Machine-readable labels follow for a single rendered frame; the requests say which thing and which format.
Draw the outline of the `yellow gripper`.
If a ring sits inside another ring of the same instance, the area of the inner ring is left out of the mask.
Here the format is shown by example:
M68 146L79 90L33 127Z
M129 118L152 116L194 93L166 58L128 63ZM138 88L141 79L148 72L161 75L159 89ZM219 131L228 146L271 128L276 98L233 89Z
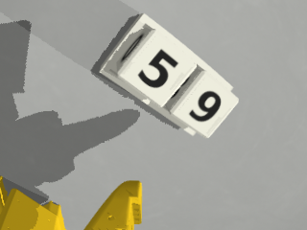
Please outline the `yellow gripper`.
M141 182L129 180L111 193L83 230L133 230L141 220Z

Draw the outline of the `white number cube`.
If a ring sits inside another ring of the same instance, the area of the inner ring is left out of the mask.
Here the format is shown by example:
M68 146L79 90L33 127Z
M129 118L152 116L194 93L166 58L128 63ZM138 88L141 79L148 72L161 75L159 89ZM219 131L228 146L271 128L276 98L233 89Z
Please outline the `white number cube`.
M117 77L163 107L197 63L156 29L145 27L116 62Z
M237 103L233 93L197 65L165 106L170 115L209 138Z

